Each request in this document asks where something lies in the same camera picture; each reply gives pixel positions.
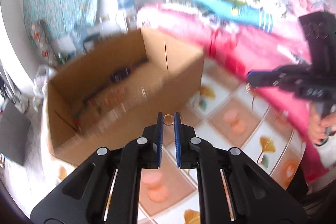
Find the right hand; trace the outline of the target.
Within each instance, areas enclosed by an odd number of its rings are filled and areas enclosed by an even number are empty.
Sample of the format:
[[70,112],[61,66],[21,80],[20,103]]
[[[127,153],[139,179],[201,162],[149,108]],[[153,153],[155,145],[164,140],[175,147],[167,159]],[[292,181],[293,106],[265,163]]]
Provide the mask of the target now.
[[335,131],[335,113],[329,114],[325,118],[321,118],[315,109],[313,103],[309,106],[309,124],[308,136],[312,143],[321,144],[323,139],[326,139],[325,130],[330,127],[331,131]]

